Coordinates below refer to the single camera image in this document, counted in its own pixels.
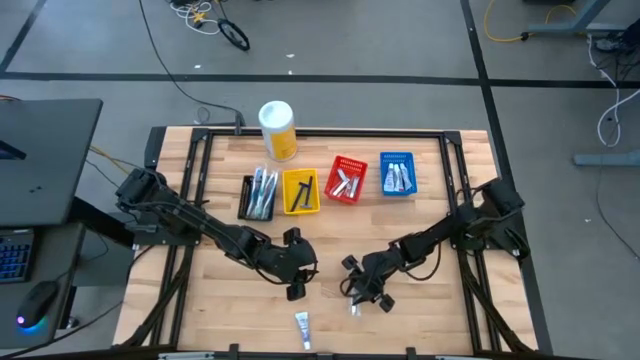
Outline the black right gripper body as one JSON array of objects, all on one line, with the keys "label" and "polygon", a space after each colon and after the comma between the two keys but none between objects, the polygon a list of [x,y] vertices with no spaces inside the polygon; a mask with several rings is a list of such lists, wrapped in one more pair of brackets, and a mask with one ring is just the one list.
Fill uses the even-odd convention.
[{"label": "black right gripper body", "polygon": [[391,252],[374,252],[365,255],[359,267],[360,273],[347,276],[347,295],[353,303],[379,301],[386,280],[398,270],[397,259]]}]

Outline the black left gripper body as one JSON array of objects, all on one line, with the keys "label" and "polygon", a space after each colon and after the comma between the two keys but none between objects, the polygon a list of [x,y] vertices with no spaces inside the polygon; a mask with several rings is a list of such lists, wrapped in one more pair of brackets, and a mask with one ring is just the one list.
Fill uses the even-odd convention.
[{"label": "black left gripper body", "polygon": [[274,284],[306,284],[318,273],[317,266],[316,253],[304,239],[287,246],[267,244],[257,255],[257,272],[277,278],[267,278]]}]

